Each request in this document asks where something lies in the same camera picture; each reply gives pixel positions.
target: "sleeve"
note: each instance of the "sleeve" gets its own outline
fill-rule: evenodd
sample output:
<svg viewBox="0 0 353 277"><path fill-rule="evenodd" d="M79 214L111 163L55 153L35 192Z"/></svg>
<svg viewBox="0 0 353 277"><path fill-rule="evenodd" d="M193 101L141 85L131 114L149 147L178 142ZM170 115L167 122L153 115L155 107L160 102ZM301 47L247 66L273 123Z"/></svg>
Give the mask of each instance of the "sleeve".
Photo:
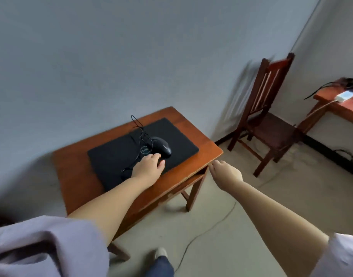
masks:
<svg viewBox="0 0 353 277"><path fill-rule="evenodd" d="M0 276L106 276L109 253L86 220L41 216L0 228Z"/></svg>
<svg viewBox="0 0 353 277"><path fill-rule="evenodd" d="M353 236L335 234L310 277L353 277Z"/></svg>

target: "blue pants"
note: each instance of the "blue pants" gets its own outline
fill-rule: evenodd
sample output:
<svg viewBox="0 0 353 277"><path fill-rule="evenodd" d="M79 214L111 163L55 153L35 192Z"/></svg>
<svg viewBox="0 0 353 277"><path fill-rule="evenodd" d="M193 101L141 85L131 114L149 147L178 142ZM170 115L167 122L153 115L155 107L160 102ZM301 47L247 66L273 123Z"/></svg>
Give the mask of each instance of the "blue pants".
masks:
<svg viewBox="0 0 353 277"><path fill-rule="evenodd" d="M165 256L158 257L143 277L174 277L174 268Z"/></svg>

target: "wooden chair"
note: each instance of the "wooden chair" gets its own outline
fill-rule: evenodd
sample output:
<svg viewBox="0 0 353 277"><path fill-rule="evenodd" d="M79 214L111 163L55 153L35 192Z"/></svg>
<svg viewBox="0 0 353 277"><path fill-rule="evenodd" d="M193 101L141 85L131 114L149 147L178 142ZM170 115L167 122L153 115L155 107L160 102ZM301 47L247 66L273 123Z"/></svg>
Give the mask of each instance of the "wooden chair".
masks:
<svg viewBox="0 0 353 277"><path fill-rule="evenodd" d="M243 111L242 118L234 131L228 150L231 151L238 141L255 157L261 160L254 176L258 176L271 159L278 162L291 145L297 140L298 130L285 121L269 113L284 79L294 60L294 54L289 53L286 59L270 62L262 59L252 92ZM248 131L248 141L255 136L270 148L262 158L252 148L240 140L241 133Z"/></svg>

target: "shoe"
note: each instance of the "shoe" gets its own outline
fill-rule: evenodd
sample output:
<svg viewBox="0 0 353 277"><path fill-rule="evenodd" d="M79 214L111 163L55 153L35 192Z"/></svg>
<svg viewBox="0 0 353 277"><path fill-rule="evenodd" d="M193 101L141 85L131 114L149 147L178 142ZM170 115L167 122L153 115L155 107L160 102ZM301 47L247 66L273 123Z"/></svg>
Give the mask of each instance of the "shoe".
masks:
<svg viewBox="0 0 353 277"><path fill-rule="evenodd" d="M160 257L160 256L165 256L165 257L168 257L168 253L166 252L166 250L162 247L158 248L156 250L156 253L155 253L155 260Z"/></svg>

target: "power strip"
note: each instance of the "power strip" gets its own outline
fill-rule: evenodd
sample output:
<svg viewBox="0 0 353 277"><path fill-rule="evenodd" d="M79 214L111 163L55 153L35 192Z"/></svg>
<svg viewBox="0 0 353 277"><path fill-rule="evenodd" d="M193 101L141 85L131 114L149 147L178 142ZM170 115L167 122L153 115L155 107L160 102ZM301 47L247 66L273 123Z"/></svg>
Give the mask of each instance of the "power strip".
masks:
<svg viewBox="0 0 353 277"><path fill-rule="evenodd" d="M353 92L347 90L347 91L345 91L345 92L342 92L342 93L338 94L338 95L334 98L334 100L337 101L337 102L339 102L339 103L342 103L342 102L344 102L344 101L346 101L346 100L348 100L348 99L350 99L350 98L352 98L352 97L353 97Z"/></svg>

